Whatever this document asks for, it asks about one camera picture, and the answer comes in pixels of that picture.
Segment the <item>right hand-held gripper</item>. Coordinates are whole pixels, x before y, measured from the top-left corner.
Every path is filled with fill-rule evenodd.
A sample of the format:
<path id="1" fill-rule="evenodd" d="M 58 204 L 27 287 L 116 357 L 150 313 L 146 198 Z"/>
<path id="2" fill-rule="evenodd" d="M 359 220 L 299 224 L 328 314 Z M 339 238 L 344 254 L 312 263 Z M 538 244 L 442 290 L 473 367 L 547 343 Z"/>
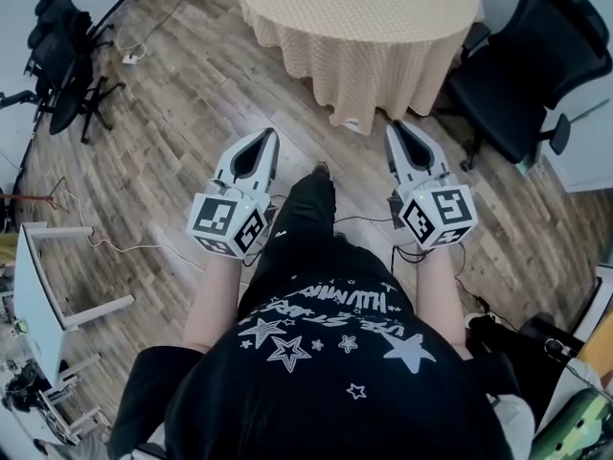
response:
<path id="1" fill-rule="evenodd" d="M 391 121 L 385 149 L 397 180 L 388 201 L 400 245 L 435 249 L 461 242 L 475 227 L 475 205 L 468 186 L 448 172 L 440 145 L 414 124 Z M 433 176 L 412 181 L 413 170 Z"/>

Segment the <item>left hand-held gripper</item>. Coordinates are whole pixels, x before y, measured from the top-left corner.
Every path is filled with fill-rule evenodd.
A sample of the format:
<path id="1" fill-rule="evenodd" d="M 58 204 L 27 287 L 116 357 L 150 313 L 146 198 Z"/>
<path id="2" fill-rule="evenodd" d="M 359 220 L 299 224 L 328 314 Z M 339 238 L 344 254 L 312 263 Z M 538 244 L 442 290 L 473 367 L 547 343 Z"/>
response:
<path id="1" fill-rule="evenodd" d="M 268 226 L 266 193 L 276 177 L 279 136 L 272 128 L 251 133 L 224 151 L 215 180 L 193 200 L 186 233 L 206 251 L 244 260 Z M 253 181 L 253 189 L 223 181 Z"/>

